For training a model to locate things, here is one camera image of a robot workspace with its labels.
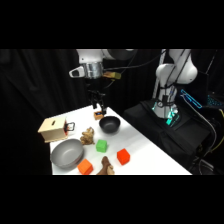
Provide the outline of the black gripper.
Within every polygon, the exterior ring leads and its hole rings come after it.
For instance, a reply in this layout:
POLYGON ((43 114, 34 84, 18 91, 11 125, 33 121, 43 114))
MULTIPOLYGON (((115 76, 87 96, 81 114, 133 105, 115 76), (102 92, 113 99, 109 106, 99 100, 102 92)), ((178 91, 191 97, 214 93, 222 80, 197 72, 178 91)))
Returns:
MULTIPOLYGON (((88 79, 86 81, 88 97, 93 109, 97 109, 97 102, 102 99, 104 96, 103 88, 104 88, 104 80, 103 79, 88 79)), ((99 103, 101 112, 103 115, 107 113, 107 107, 104 102, 101 101, 99 103)))

